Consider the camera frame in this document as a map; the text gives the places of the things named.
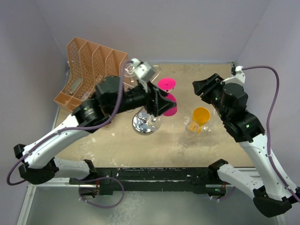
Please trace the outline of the clear wine glass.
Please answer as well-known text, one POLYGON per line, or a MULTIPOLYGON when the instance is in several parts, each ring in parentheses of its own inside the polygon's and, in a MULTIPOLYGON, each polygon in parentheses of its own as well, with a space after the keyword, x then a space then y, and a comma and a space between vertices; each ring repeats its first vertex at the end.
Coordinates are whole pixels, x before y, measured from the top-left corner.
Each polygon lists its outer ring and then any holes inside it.
POLYGON ((162 124, 162 116, 150 116, 148 121, 148 127, 151 131, 156 131, 160 128, 162 124))
POLYGON ((133 83, 135 80, 134 80, 134 77, 135 77, 135 72, 134 72, 134 66, 131 66, 131 65, 129 65, 129 66, 127 66, 126 68, 125 68, 125 74, 124 74, 124 76, 125 77, 127 77, 129 80, 130 80, 130 82, 131 83, 133 83))

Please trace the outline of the pink plastic goblet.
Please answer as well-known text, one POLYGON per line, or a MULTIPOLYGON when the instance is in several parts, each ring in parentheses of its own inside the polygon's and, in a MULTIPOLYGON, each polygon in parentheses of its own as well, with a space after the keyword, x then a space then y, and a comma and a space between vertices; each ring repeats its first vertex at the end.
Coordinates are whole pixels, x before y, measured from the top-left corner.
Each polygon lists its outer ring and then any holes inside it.
MULTIPOLYGON (((176 81, 173 78, 168 78, 168 77, 163 78, 158 81, 157 86, 161 90, 168 93, 166 96, 167 99, 169 99, 175 103, 177 102, 175 96, 173 94, 170 94, 170 92, 172 92, 176 86, 176 81)), ((166 116, 166 117, 174 116, 177 113, 177 110, 178 110, 178 108, 177 108, 177 106, 175 106, 175 107, 169 109, 168 111, 166 111, 164 113, 164 116, 166 116)))

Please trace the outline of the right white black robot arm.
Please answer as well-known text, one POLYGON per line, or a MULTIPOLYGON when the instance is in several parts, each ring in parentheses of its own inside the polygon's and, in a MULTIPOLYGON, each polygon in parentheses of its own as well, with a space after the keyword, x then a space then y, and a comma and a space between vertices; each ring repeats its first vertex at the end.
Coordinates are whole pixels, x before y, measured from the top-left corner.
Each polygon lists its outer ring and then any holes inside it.
POLYGON ((289 178, 282 181, 275 169, 286 177, 273 151, 267 149, 267 135, 259 119, 246 110, 248 95, 244 91, 244 73, 223 79, 218 74, 192 83, 194 93, 214 106, 227 133, 247 153, 260 175, 248 176, 224 160, 210 165, 209 180, 228 182, 248 195, 266 217, 284 214, 300 196, 300 189, 289 178))

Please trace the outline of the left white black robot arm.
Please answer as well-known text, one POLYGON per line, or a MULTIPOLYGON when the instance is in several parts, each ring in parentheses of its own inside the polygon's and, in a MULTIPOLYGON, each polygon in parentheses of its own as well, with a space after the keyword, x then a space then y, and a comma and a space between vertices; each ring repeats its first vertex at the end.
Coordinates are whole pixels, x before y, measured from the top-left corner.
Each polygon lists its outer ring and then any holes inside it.
POLYGON ((31 184, 43 184, 53 178, 74 178, 91 184, 98 175, 91 160, 64 160, 57 154, 108 125, 118 113, 144 107, 148 114, 158 117, 176 105, 151 82, 124 91, 120 77, 108 76, 96 85, 92 98, 83 101, 54 130, 30 145, 16 145, 19 161, 14 168, 31 184))

